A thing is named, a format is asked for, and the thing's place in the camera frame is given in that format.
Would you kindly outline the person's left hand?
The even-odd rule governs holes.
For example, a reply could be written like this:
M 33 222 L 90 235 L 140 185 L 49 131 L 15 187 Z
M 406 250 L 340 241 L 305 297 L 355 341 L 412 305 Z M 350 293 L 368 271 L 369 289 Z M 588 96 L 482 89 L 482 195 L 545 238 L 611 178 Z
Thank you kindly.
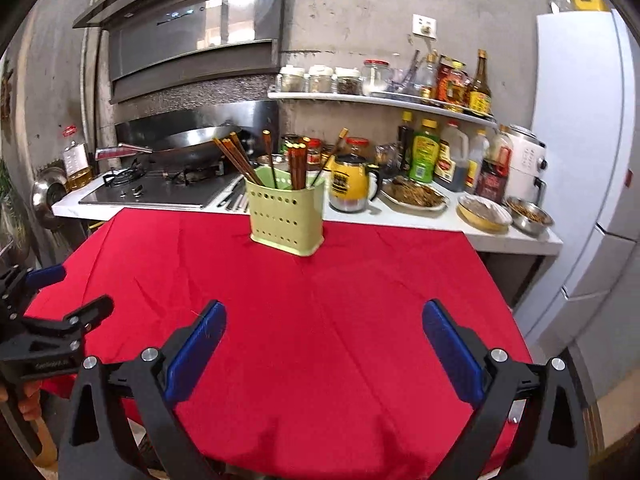
M 18 394 L 18 409 L 26 422 L 34 422 L 41 417 L 40 390 L 41 380 L 24 382 L 19 386 L 10 385 L 10 388 Z

